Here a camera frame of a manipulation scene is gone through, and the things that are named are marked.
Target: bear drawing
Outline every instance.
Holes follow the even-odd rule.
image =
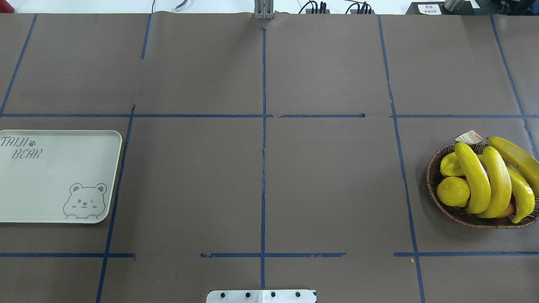
[[[64,204],[64,214],[75,219],[98,218],[105,211],[107,186],[99,183],[95,187],[82,187],[75,183],[70,188],[70,197]]]

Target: wicker basket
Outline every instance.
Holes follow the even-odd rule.
[[[487,146],[486,144],[470,144],[469,145],[476,154],[482,154],[483,149]],[[440,172],[441,159],[455,151],[455,145],[448,145],[440,148],[429,161],[427,166],[427,189],[429,195],[436,207],[441,210],[446,216],[453,219],[455,222],[460,223],[465,226],[472,228],[502,228],[502,229],[516,229],[530,226],[535,223],[539,217],[539,198],[535,199],[535,209],[534,211],[522,219],[519,223],[514,224],[511,222],[511,219],[514,215],[503,219],[482,219],[476,218],[473,215],[464,213],[464,208],[447,206],[444,203],[438,200],[436,195],[436,189],[440,182],[444,179],[443,175]]]

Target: gray table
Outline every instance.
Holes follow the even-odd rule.
[[[538,27],[1,15],[0,129],[115,129],[125,147],[103,222],[0,224],[0,301],[538,302],[539,224],[458,225],[424,180],[470,129],[534,150]]]

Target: white plastic bracket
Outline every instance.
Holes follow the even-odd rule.
[[[255,19],[273,19],[274,16],[273,0],[254,0]]]
[[[206,303],[316,303],[316,291],[212,291],[206,297]]]

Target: blue tape strip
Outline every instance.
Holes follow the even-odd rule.
[[[112,231],[114,229],[114,220],[116,218],[116,209],[118,208],[118,198],[120,197],[120,188],[123,178],[123,170],[126,166],[126,156],[127,148],[129,147],[129,139],[131,138],[131,128],[133,126],[133,114],[135,113],[136,105],[133,105],[131,109],[131,118],[129,118],[129,126],[127,127],[126,142],[123,146],[123,155],[122,155],[122,164],[120,166],[120,172],[118,174],[118,186],[116,187],[116,195],[114,197],[114,205],[112,208],[112,214],[110,216],[110,225],[108,228],[107,244],[105,245],[105,254],[103,256],[103,265],[101,267],[101,276],[99,278],[98,293],[95,298],[95,302],[99,303],[101,301],[101,292],[103,290],[103,282],[105,281],[105,272],[107,271],[107,262],[109,258],[110,251],[110,241],[112,240]]]
[[[28,42],[30,41],[30,37],[32,36],[32,31],[34,26],[36,26],[37,21],[37,14],[34,14],[34,19],[32,21],[32,25],[30,25],[30,29],[28,30],[28,35],[26,35],[26,40],[24,41],[23,49],[20,51],[19,60],[17,61],[17,65],[15,65],[15,70],[13,70],[13,75],[11,76],[11,80],[9,81],[8,90],[5,92],[4,102],[2,102],[2,107],[0,107],[0,117],[4,114],[5,105],[8,103],[9,94],[11,93],[11,88],[13,87],[13,83],[15,82],[15,78],[17,77],[17,72],[19,71],[20,63],[23,61],[24,52],[26,51],[26,47],[28,46]]]
[[[345,252],[266,252],[265,258],[341,258]],[[201,253],[201,258],[260,258],[261,253],[257,252],[223,252],[223,253]]]
[[[4,252],[0,258],[103,258],[104,253]],[[109,258],[135,259],[134,253],[111,253]]]
[[[511,84],[511,89],[513,90],[513,95],[515,96],[516,105],[519,108],[520,115],[522,118],[522,122],[524,123],[524,128],[526,129],[526,133],[528,134],[528,140],[530,141],[531,148],[534,152],[535,159],[539,159],[539,156],[537,154],[537,149],[535,148],[534,139],[531,136],[530,128],[528,126],[528,121],[526,121],[526,118],[524,116],[524,109],[522,109],[522,104],[520,103],[519,94],[516,92],[515,83],[513,81],[513,77],[511,76],[511,71],[509,71],[509,66],[507,65],[507,61],[505,58],[505,55],[503,54],[503,48],[500,43],[500,37],[498,37],[498,31],[496,30],[496,23],[494,22],[494,16],[490,16],[490,23],[492,24],[492,30],[494,32],[494,37],[496,38],[496,43],[498,44],[498,49],[500,50],[500,56],[502,57],[503,66],[505,67],[507,78],[509,78],[509,83]]]
[[[266,288],[266,29],[262,27],[262,205],[260,220],[260,289]]]
[[[397,111],[395,110],[395,101],[393,99],[393,92],[391,91],[391,85],[389,81],[389,64],[388,64],[388,55],[385,49],[384,41],[384,30],[382,28],[382,18],[378,15],[378,27],[380,29],[380,41],[382,43],[382,54],[384,57],[384,66],[385,66],[385,76],[388,82],[388,93],[389,99],[391,100],[391,113],[393,116],[393,126],[395,128],[395,138],[397,140],[397,149],[399,153],[400,160],[400,172],[404,181],[404,189],[406,191],[406,205],[408,206],[408,221],[410,223],[410,235],[412,236],[412,246],[415,253],[414,258],[416,260],[416,272],[417,272],[417,283],[419,285],[419,295],[421,297],[421,303],[425,303],[425,292],[423,290],[423,276],[421,274],[421,265],[419,263],[419,255],[417,254],[417,240],[416,240],[416,231],[413,225],[413,215],[412,215],[412,205],[410,203],[410,194],[408,192],[408,181],[406,180],[406,169],[404,167],[404,157],[402,152],[402,147],[400,144],[399,128],[397,122]]]
[[[7,118],[131,118],[128,114],[4,114]],[[263,118],[264,115],[225,114],[136,114],[133,118]]]
[[[359,115],[282,115],[279,118],[365,118],[365,114]]]
[[[413,257],[413,252],[396,252],[394,257]],[[515,257],[515,256],[539,256],[539,252],[524,251],[456,251],[456,252],[420,252],[420,257]]]
[[[151,14],[148,14],[148,24],[146,25],[146,35],[144,36],[144,45],[142,45],[142,55],[140,58],[144,60],[146,56],[146,44],[148,44],[148,35],[150,34]]]
[[[520,119],[520,115],[395,115],[397,118],[485,118],[485,119]]]

